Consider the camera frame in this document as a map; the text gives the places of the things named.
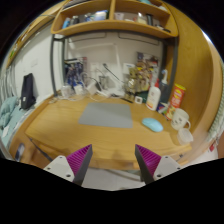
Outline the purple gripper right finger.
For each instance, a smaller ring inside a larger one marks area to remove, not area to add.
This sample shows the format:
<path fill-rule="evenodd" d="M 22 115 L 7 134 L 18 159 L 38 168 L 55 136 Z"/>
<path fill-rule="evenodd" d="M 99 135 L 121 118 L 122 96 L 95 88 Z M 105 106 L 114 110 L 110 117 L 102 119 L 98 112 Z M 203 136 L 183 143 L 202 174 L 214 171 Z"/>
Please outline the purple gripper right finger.
<path fill-rule="evenodd" d="M 181 170 L 181 166 L 170 156 L 160 156 L 140 145 L 135 145 L 135 156 L 146 184 Z"/>

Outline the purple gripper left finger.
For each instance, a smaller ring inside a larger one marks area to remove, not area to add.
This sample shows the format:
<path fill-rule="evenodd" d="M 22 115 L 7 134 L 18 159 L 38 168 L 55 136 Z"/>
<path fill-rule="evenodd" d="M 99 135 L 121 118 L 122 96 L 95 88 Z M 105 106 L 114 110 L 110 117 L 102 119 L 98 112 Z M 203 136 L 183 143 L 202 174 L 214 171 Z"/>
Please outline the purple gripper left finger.
<path fill-rule="evenodd" d="M 59 155 L 44 170 L 81 186 L 92 155 L 92 145 L 87 145 L 67 157 Z"/>

